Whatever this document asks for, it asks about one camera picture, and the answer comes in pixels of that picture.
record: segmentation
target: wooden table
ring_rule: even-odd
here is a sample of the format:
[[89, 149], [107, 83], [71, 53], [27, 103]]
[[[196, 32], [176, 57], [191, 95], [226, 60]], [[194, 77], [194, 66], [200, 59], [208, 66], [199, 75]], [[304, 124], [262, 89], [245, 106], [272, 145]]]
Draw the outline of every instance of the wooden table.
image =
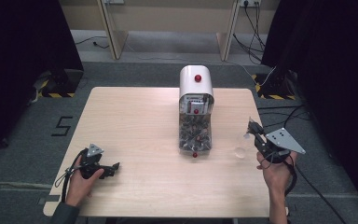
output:
[[[213, 89], [213, 148], [179, 153], [179, 89], [98, 87], [92, 90], [57, 173], [90, 143], [104, 149], [101, 165], [120, 162], [83, 202], [87, 217], [267, 217], [269, 195], [255, 167], [249, 117], [260, 122], [252, 93]], [[50, 195], [61, 195], [62, 186]], [[58, 202], [47, 202], [51, 216]]]

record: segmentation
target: gray carpet floor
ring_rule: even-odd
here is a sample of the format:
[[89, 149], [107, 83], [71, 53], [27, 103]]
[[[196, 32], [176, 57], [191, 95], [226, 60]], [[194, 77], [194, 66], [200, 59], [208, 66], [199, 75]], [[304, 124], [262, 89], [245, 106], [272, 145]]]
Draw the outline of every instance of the gray carpet floor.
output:
[[[76, 129], [78, 119], [90, 91], [98, 86], [179, 87], [179, 72], [184, 63], [84, 63], [85, 73], [75, 97], [39, 98], [28, 106], [12, 130], [8, 147], [0, 148], [0, 224], [47, 223], [43, 214], [44, 200], [53, 185], [65, 150]], [[306, 104], [296, 83], [292, 89], [295, 100], [266, 100], [258, 98], [253, 80], [238, 65], [206, 65], [211, 72], [214, 88], [250, 89], [259, 108], [263, 125], [272, 132], [283, 126], [283, 121], [293, 108], [266, 109]], [[267, 68], [246, 66], [249, 73], [266, 73]], [[298, 173], [295, 189], [287, 198], [290, 219], [293, 223], [342, 223], [334, 210], [346, 223], [358, 223], [358, 193], [345, 170], [331, 158], [317, 122], [306, 106], [297, 110], [286, 129], [307, 150], [298, 158], [298, 167], [319, 190], [327, 202]], [[56, 125], [61, 117], [62, 125], [70, 126], [66, 136]], [[104, 223], [105, 218], [80, 217], [77, 223]], [[266, 223], [264, 218], [241, 218], [239, 223]]]

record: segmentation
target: wire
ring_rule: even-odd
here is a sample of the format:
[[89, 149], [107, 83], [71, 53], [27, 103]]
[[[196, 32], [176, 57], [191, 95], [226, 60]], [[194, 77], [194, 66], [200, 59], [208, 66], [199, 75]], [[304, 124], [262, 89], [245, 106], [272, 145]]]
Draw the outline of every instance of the wire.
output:
[[88, 40], [91, 40], [91, 39], [94, 39], [94, 38], [107, 38], [107, 37], [106, 36], [98, 36], [98, 35], [96, 35], [96, 36], [92, 36], [90, 38], [84, 39], [84, 40], [82, 40], [80, 42], [76, 42], [75, 44], [78, 45], [78, 44], [84, 43], [84, 42], [86, 42]]
[[[303, 120], [312, 120], [312, 119], [310, 119], [310, 118], [301, 118], [301, 117], [299, 116], [299, 115], [302, 115], [302, 114], [305, 114], [305, 113], [308, 113], [308, 112], [304, 112], [304, 113], [298, 114], [298, 115], [296, 116], [296, 118], [297, 118], [297, 119], [303, 119]], [[270, 115], [270, 114], [289, 116], [289, 114], [284, 114], [284, 113], [279, 113], [279, 112], [259, 113], [259, 115]]]
[[67, 187], [68, 187], [69, 177], [71, 177], [71, 175], [74, 173], [74, 170], [78, 169], [78, 168], [75, 168], [75, 164], [76, 164], [76, 162], [77, 162], [77, 159], [83, 154], [83, 152], [84, 152], [85, 150], [88, 150], [88, 149], [85, 148], [85, 149], [81, 150], [81, 151], [77, 154], [75, 160], [72, 162], [71, 167], [69, 167], [68, 169], [66, 169], [66, 170], [65, 170], [65, 173], [64, 173], [62, 176], [60, 176], [60, 178], [58, 178], [58, 179], [56, 180], [56, 182], [54, 183], [54, 186], [57, 188], [57, 187], [61, 184], [61, 182], [62, 182], [62, 180], [63, 180], [62, 197], [61, 197], [61, 202], [62, 202], [62, 203], [65, 203], [65, 201], [66, 201], [66, 189], [67, 189]]
[[[290, 119], [296, 119], [298, 116], [300, 116], [300, 115], [302, 115], [302, 114], [305, 114], [305, 113], [308, 113], [308, 112], [306, 111], [306, 112], [297, 114], [297, 115], [295, 115], [295, 116], [292, 116]], [[286, 120], [281, 121], [281, 122], [278, 122], [278, 123], [269, 124], [269, 125], [263, 125], [263, 127], [264, 127], [264, 128], [267, 128], [267, 127], [275, 126], [275, 125], [282, 124], [282, 123], [285, 123], [285, 122], [286, 122]]]
[[[136, 50], [134, 50], [128, 43], [125, 43], [125, 45], [132, 51], [132, 52], [137, 52]], [[242, 64], [239, 63], [234, 63], [231, 62], [229, 60], [223, 61], [223, 62], [214, 62], [214, 61], [209, 61], [209, 60], [189, 60], [189, 59], [183, 59], [183, 58], [159, 58], [159, 57], [151, 57], [151, 58], [143, 58], [143, 57], [139, 57], [139, 56], [135, 56], [135, 58], [140, 59], [140, 60], [178, 60], [178, 61], [185, 61], [185, 62], [206, 62], [206, 63], [215, 63], [215, 64], [225, 64], [225, 63], [232, 63], [232, 64], [236, 64], [240, 67], [243, 68], [243, 70], [245, 71], [246, 74], [249, 75], [249, 77], [252, 79], [252, 81], [254, 82], [254, 84], [256, 86], [263, 86], [264, 84], [266, 84], [267, 80], [269, 79], [269, 76], [272, 74], [272, 72], [275, 70], [275, 67], [271, 68], [271, 70], [269, 71], [266, 79], [264, 80], [264, 82], [262, 84], [258, 84], [254, 79], [253, 79], [253, 75], [249, 73], [249, 71], [245, 68], [245, 66], [243, 66]]]
[[94, 46], [98, 46], [98, 47], [100, 47], [101, 49], [107, 49], [107, 48], [109, 48], [109, 45], [108, 46], [101, 46], [101, 45], [99, 45], [99, 44], [97, 44], [97, 42], [92, 42], [92, 44], [94, 45]]
[[299, 105], [298, 107], [296, 107], [296, 109], [294, 109], [292, 111], [292, 113], [290, 113], [289, 117], [287, 117], [287, 119], [284, 121], [284, 124], [283, 124], [283, 128], [286, 128], [286, 124], [287, 124], [287, 121], [292, 117], [292, 115], [299, 109], [301, 108], [302, 106], [304, 105]]
[[339, 212], [334, 208], [334, 206], [327, 201], [327, 199], [322, 195], [322, 193], [317, 190], [315, 188], [315, 186], [313, 186], [310, 181], [305, 177], [304, 173], [301, 171], [301, 169], [298, 167], [298, 165], [296, 164], [296, 168], [298, 170], [298, 172], [301, 174], [301, 176], [305, 179], [305, 181], [310, 185], [310, 187], [315, 190], [315, 192], [319, 195], [319, 197], [321, 197], [321, 199], [331, 208], [331, 210], [336, 214], [336, 216], [339, 218], [339, 220], [341, 220], [342, 223], [346, 224], [344, 218], [342, 218], [342, 216], [339, 214]]
[[283, 105], [283, 106], [266, 106], [266, 107], [258, 107], [258, 110], [262, 109], [281, 109], [281, 108], [295, 108], [298, 105]]
[[[252, 37], [252, 40], [251, 40], [251, 44], [249, 45], [249, 48], [251, 48], [252, 47], [252, 44], [253, 44], [253, 41], [255, 40], [255, 34], [253, 35], [253, 37]], [[251, 58], [251, 54], [249, 54], [248, 55], [249, 56], [249, 61], [251, 61], [252, 63], [254, 63], [254, 64], [257, 64], [257, 65], [260, 65], [261, 64], [261, 59], [260, 58], [256, 58], [258, 61], [260, 61], [260, 63], [255, 63], [253, 60], [252, 60], [252, 58]]]
[[[286, 121], [284, 122], [283, 128], [286, 128], [286, 124], [287, 121], [293, 116], [293, 114], [299, 109], [301, 108], [303, 105], [299, 105], [297, 106], [292, 113], [290, 113], [289, 117], [286, 119]], [[313, 190], [315, 190], [315, 192], [321, 197], [321, 199], [332, 209], [332, 211], [336, 214], [336, 216], [339, 218], [339, 220], [341, 220], [342, 223], [346, 224], [345, 220], [342, 218], [342, 216], [338, 213], [338, 211], [333, 207], [333, 205], [327, 201], [325, 199], [325, 197], [322, 195], [322, 193], [317, 190], [311, 183], [310, 181], [305, 177], [304, 173], [301, 171], [301, 169], [299, 169], [298, 165], [295, 164], [295, 167], [297, 168], [298, 172], [301, 174], [301, 176], [305, 179], [305, 181], [310, 185], [311, 188], [313, 188]]]
[[[235, 34], [233, 34], [234, 38], [237, 40], [238, 44], [242, 47], [244, 46], [247, 49], [251, 49], [249, 48], [248, 46], [244, 45], [243, 43], [240, 42], [240, 40], [238, 40], [237, 36]], [[251, 50], [254, 50], [254, 51], [257, 51], [257, 52], [264, 52], [263, 50], [261, 49], [251, 49]]]
[[[273, 152], [269, 153], [266, 157], [264, 157], [264, 159], [262, 161], [260, 161], [260, 165], [263, 167], [263, 169], [268, 169], [271, 166], [271, 164], [274, 162], [273, 155], [276, 153], [277, 152], [273, 151]], [[263, 163], [263, 161], [266, 161], [268, 157], [271, 157], [271, 161], [269, 162], [269, 165], [267, 167], [264, 167], [262, 163]]]
[[260, 34], [258, 33], [258, 21], [260, 19], [260, 5], [258, 5], [258, 3], [255, 3], [256, 4], [256, 24], [254, 26], [250, 16], [249, 16], [249, 13], [248, 13], [248, 10], [247, 10], [247, 7], [245, 7], [245, 14], [246, 14], [246, 17], [248, 18], [249, 22], [251, 23], [252, 25], [252, 29], [253, 31], [255, 32], [255, 37], [256, 39], [260, 42], [260, 45], [265, 47], [266, 45], [264, 44], [263, 40], [260, 38]]
[[295, 170], [295, 161], [293, 160], [292, 156], [289, 155], [289, 158], [292, 160], [292, 164], [289, 164], [287, 161], [283, 161], [283, 164], [287, 166], [289, 169], [290, 174], [292, 175], [292, 181], [290, 182], [289, 187], [284, 191], [284, 196], [286, 197], [296, 186], [297, 183], [297, 173]]

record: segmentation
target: red cap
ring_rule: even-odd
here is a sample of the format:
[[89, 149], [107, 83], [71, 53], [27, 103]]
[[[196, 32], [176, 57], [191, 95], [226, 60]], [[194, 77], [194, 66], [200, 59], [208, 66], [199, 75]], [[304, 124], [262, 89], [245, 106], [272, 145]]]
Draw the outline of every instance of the red cap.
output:
[[194, 80], [196, 80], [196, 82], [201, 82], [201, 75], [196, 75]]

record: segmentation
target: hand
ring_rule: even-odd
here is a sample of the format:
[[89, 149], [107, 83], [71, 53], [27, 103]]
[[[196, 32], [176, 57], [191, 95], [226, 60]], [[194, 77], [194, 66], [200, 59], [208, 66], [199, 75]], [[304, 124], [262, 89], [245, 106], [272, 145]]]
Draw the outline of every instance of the hand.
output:
[[[290, 157], [286, 158], [286, 162], [293, 164], [296, 162], [297, 153], [291, 152]], [[282, 163], [269, 163], [260, 152], [257, 152], [257, 160], [260, 165], [258, 170], [263, 170], [264, 180], [268, 186], [269, 193], [269, 222], [273, 224], [286, 224], [286, 208], [284, 205], [286, 186], [289, 182], [290, 171], [288, 167]]]
[[[292, 151], [290, 157], [286, 158], [286, 162], [293, 164], [293, 162], [296, 162], [297, 153]], [[257, 152], [257, 160], [260, 162], [257, 169], [263, 170], [264, 180], [266, 181], [269, 190], [284, 193], [291, 175], [287, 166], [283, 162], [270, 163], [264, 159], [260, 152]]]
[[[77, 159], [75, 166], [78, 166], [81, 156]], [[103, 169], [97, 170], [89, 179], [83, 178], [79, 170], [75, 170], [71, 176], [69, 190], [66, 196], [66, 204], [78, 207], [86, 196], [91, 197], [91, 189], [95, 181], [103, 174]]]

